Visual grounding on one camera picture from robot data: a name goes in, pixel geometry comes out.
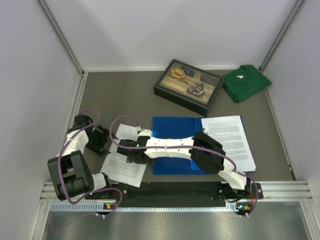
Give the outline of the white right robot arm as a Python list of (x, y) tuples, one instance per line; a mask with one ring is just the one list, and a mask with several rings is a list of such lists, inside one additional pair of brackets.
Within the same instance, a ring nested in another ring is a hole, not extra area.
[(156, 159), (186, 159), (201, 171), (219, 175), (226, 181), (221, 193), (227, 200), (238, 200), (252, 195), (253, 181), (237, 170), (236, 163), (226, 156), (223, 146), (204, 132), (186, 138), (157, 138), (141, 130), (136, 140), (115, 142), (117, 153), (126, 156), (131, 164), (155, 165)]

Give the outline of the white paper sheet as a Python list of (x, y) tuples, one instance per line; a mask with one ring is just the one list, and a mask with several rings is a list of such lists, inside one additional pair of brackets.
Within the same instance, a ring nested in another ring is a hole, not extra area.
[(239, 115), (201, 119), (203, 132), (222, 144), (225, 155), (234, 161), (239, 172), (254, 173), (257, 169)]

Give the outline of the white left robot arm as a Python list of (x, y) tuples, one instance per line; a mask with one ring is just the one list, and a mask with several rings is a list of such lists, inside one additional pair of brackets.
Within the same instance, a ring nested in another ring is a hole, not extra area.
[(110, 140), (109, 130), (93, 127), (91, 117), (81, 114), (74, 117), (72, 128), (67, 131), (62, 153), (47, 162), (47, 167), (57, 198), (61, 201), (97, 192), (109, 198), (114, 187), (105, 173), (92, 174), (84, 158), (85, 148), (100, 157), (110, 152), (105, 149)]

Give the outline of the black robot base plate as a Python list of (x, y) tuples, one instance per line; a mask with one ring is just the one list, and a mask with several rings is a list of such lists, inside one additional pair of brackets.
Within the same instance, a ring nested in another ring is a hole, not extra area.
[(113, 185), (122, 192), (121, 207), (223, 207), (225, 200), (248, 199), (251, 195), (262, 199), (263, 194), (254, 184), (245, 190), (232, 190), (222, 182), (142, 182), (140, 187), (124, 183)]

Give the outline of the blue plastic folder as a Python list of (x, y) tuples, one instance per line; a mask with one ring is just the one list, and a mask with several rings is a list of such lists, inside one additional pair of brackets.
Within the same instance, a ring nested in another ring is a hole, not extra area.
[[(154, 116), (152, 136), (160, 139), (183, 139), (203, 132), (199, 117)], [(154, 175), (207, 175), (190, 160), (161, 157), (152, 167)]]

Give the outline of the white printed paper stack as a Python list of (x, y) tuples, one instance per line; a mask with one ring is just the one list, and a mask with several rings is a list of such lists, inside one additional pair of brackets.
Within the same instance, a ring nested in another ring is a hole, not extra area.
[[(136, 141), (138, 138), (136, 128), (125, 124), (119, 125), (115, 135), (118, 139)], [(106, 174), (112, 181), (139, 188), (146, 170), (146, 165), (127, 163), (127, 157), (117, 153), (117, 148), (114, 143), (110, 145), (109, 153), (105, 158), (100, 172)]]

